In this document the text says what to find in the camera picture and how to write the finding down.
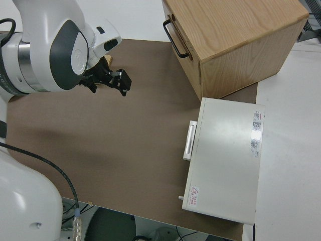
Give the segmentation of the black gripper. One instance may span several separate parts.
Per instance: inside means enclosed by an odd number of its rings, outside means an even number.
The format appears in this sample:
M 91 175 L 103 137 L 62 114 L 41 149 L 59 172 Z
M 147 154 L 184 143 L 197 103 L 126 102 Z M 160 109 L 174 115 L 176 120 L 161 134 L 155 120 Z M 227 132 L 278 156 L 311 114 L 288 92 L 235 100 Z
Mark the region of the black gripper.
M 100 59 L 95 66 L 85 71 L 80 80 L 80 85 L 87 87 L 92 93 L 96 93 L 96 83 L 111 84 L 120 91 L 122 96 L 126 96 L 130 91 L 132 81 L 125 70 L 119 69 L 113 72 L 109 68 L 107 60 Z

